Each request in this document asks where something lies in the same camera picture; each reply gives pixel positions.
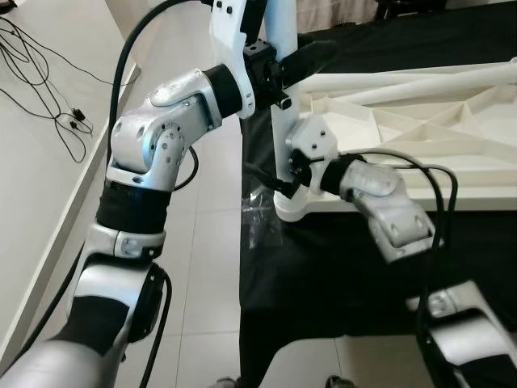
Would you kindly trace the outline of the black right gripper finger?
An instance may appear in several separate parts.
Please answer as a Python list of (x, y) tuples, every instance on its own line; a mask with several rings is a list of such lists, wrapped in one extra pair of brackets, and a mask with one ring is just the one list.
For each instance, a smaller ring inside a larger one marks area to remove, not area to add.
[(244, 163), (244, 171), (250, 176), (258, 179), (259, 182), (271, 191), (280, 193), (281, 196), (289, 197), (289, 182), (271, 175), (264, 171), (261, 167)]

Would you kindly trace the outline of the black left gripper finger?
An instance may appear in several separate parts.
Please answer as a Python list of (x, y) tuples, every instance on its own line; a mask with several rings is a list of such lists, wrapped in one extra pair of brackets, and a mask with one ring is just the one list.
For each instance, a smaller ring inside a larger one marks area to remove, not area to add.
[(333, 40), (315, 40), (296, 49), (280, 62), (280, 85), (296, 85), (320, 73), (338, 56), (339, 50), (340, 45)]

